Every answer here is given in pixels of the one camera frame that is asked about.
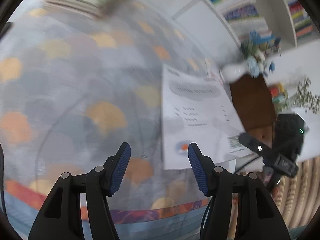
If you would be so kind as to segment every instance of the hand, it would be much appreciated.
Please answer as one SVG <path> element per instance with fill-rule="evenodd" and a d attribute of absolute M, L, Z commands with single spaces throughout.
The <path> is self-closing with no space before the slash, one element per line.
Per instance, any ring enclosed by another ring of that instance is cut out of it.
<path fill-rule="evenodd" d="M 256 174 L 257 174 L 257 176 L 258 176 L 261 180 L 263 179 L 263 177 L 262 177 L 262 176 L 263 176 L 263 172 L 258 171 L 258 172 L 256 172 Z M 271 195 L 271 197 L 272 197 L 273 200 L 276 200 L 276 198 L 278 197 L 279 193 L 280 193 L 279 187 L 274 187 L 274 188 L 272 189 L 270 195 Z"/>

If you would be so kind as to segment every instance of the blue flower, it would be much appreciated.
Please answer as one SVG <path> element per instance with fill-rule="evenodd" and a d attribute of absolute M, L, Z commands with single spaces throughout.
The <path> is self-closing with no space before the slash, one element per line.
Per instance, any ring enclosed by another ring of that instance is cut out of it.
<path fill-rule="evenodd" d="M 250 40 L 255 41 L 260 39 L 260 34 L 255 30 L 250 32 Z"/>
<path fill-rule="evenodd" d="M 250 71 L 250 76 L 253 78 L 257 78 L 260 75 L 260 68 L 258 66 L 258 62 L 252 56 L 249 56 L 247 59 L 248 62 L 248 70 Z"/>
<path fill-rule="evenodd" d="M 271 61 L 270 67 L 269 67 L 269 72 L 273 72 L 275 70 L 276 70 L 276 64 L 273 61 Z"/>

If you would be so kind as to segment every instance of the white shelf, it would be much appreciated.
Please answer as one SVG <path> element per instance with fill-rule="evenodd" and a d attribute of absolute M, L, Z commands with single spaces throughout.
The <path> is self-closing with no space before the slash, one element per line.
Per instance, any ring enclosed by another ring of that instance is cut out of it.
<path fill-rule="evenodd" d="M 256 0 L 259 15 L 263 16 L 273 34 L 281 37 L 281 50 L 297 46 L 289 7 L 285 0 Z"/>
<path fill-rule="evenodd" d="M 177 23 L 219 66 L 235 62 L 241 56 L 238 38 L 209 0 L 143 1 Z"/>
<path fill-rule="evenodd" d="M 230 27 L 229 23 L 226 21 L 226 19 L 220 14 L 212 4 L 210 0 L 202 0 L 208 7 L 209 9 L 216 15 L 216 17 L 220 20 L 220 22 L 225 26 L 225 28 L 228 30 L 229 34 L 232 36 L 233 40 L 235 43 L 240 47 L 240 41 L 237 37 L 237 35 L 234 33 L 232 28 Z"/>
<path fill-rule="evenodd" d="M 315 41 L 320 39 L 320 33 L 318 32 L 318 30 L 316 29 L 316 27 L 313 27 L 313 31 L 311 32 L 311 34 L 307 34 L 304 37 L 301 37 L 300 39 L 297 39 L 298 42 L 298 46 L 302 46 L 306 43 Z"/>

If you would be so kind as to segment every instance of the wall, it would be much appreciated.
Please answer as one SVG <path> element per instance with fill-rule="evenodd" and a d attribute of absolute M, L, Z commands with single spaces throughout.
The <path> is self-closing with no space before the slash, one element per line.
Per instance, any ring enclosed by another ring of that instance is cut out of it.
<path fill-rule="evenodd" d="M 238 44 L 222 16 L 205 0 L 141 0 L 178 25 L 221 67 L 239 59 Z"/>
<path fill-rule="evenodd" d="M 311 80 L 310 90 L 313 95 L 320 94 L 320 40 L 305 44 L 297 49 L 286 51 L 272 58 L 276 71 L 266 79 L 268 85 L 281 82 L 294 83 L 295 80 L 308 76 Z M 305 113 L 304 109 L 294 109 L 310 127 L 305 135 L 305 142 L 299 160 L 320 155 L 320 113 Z"/>

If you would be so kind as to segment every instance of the paper sheet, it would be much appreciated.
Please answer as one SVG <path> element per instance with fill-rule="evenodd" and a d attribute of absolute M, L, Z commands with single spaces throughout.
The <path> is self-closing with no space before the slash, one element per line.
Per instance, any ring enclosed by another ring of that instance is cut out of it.
<path fill-rule="evenodd" d="M 220 82 L 163 67 L 162 132 L 164 169 L 190 168 L 188 145 L 221 163 L 250 154 L 238 142 L 241 121 Z"/>

